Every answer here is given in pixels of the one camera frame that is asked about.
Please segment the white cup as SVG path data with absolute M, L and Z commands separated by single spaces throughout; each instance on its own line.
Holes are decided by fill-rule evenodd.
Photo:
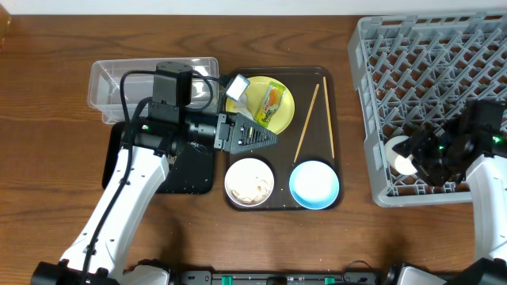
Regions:
M 387 161 L 398 173 L 402 175 L 414 175 L 417 173 L 412 164 L 411 158 L 405 158 L 394 151 L 394 147 L 405 142 L 409 137 L 405 135 L 396 136 L 385 144 Z

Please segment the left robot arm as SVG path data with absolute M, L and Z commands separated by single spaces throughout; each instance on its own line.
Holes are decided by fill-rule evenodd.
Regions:
M 57 264 L 40 262 L 30 282 L 51 284 L 168 284 L 170 270 L 159 260 L 142 260 L 126 271 L 128 250 L 154 194 L 168 179 L 185 148 L 239 154 L 277 144 L 267 128 L 239 113 L 215 116 L 190 108 L 193 79 L 211 78 L 190 65 L 165 61 L 150 72 L 151 96 L 128 112 L 124 84 L 120 100 L 124 132 L 116 165 L 93 214 Z

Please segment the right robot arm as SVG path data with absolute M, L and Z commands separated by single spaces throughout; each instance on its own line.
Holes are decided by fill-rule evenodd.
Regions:
M 403 175 L 416 175 L 429 186 L 466 182 L 475 227 L 475 261 L 444 279 L 410 265 L 398 272 L 398 284 L 504 284 L 506 282 L 506 138 L 500 127 L 505 104 L 468 101 L 442 135 L 421 128 L 385 145 L 387 161 Z

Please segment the pink bowl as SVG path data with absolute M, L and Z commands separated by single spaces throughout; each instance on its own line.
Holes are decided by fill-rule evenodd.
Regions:
M 273 171 L 256 158 L 243 158 L 234 162 L 224 177 L 228 198 L 241 207 L 263 204 L 273 193 L 274 186 Z

